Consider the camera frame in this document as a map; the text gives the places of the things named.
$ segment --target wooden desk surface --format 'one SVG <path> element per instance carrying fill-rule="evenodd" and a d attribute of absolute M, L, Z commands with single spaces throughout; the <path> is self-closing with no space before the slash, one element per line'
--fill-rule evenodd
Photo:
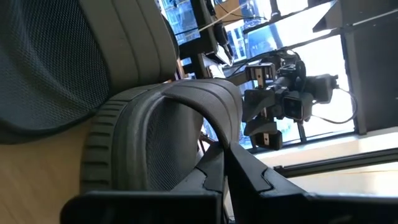
<path fill-rule="evenodd" d="M 90 122 L 51 138 L 0 145 L 0 223 L 54 224 L 78 193 L 81 146 Z"/>

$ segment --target video camera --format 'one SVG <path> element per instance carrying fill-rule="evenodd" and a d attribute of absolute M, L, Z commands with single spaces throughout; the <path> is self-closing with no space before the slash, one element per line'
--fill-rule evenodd
<path fill-rule="evenodd" d="M 290 118 L 302 124 L 312 115 L 315 103 L 329 103 L 338 88 L 335 75 L 308 77 L 305 64 L 297 53 L 271 55 L 255 65 L 248 65 L 246 80 L 257 80 L 257 87 L 244 92 L 242 122 L 244 135 L 253 145 L 278 150 L 282 133 L 276 119 Z"/>

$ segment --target office chair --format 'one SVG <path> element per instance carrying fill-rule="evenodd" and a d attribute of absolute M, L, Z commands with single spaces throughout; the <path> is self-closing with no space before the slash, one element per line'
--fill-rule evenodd
<path fill-rule="evenodd" d="M 188 175 L 203 117 L 167 94 L 194 88 L 241 103 L 226 81 L 163 83 L 178 47 L 154 1 L 5 0 L 0 14 L 0 143 L 51 139 L 91 119 L 76 144 L 81 192 L 170 190 Z"/>

